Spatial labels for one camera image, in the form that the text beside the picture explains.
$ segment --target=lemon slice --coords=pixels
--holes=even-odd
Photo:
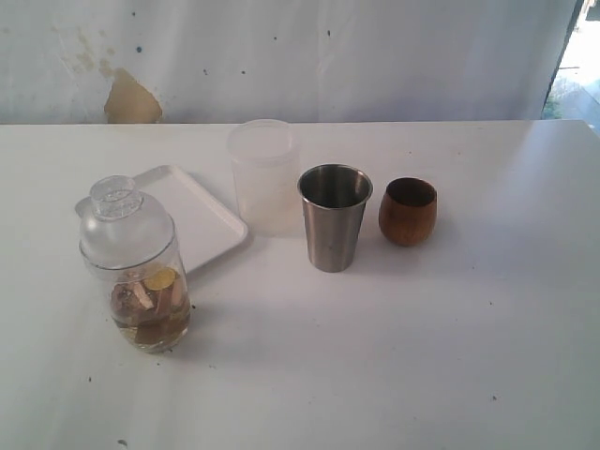
[[[145,279],[143,285],[150,291],[160,291],[171,286],[176,278],[177,273],[171,267],[164,267],[153,276]]]

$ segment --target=table surface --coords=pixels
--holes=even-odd
[[[373,181],[352,267],[257,237],[190,276],[173,352],[137,352],[73,206],[103,176],[178,164],[234,209],[232,127],[0,127],[0,448],[598,448],[600,140],[582,122],[293,126],[303,167]],[[377,226],[403,175],[439,192],[410,249]]]

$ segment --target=metal cup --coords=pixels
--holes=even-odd
[[[298,181],[307,230],[308,258],[324,272],[341,272],[353,262],[365,204],[373,192],[368,177],[341,164],[324,164]]]

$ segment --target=white tray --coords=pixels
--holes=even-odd
[[[155,197],[171,215],[187,273],[246,239],[246,223],[179,167],[159,166],[133,179],[140,191]],[[79,217],[89,204],[87,197],[75,205]]]

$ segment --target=brown cup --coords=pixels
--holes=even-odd
[[[379,209],[379,228],[399,246],[411,247],[425,241],[433,231],[438,194],[426,181],[399,178],[387,185]]]

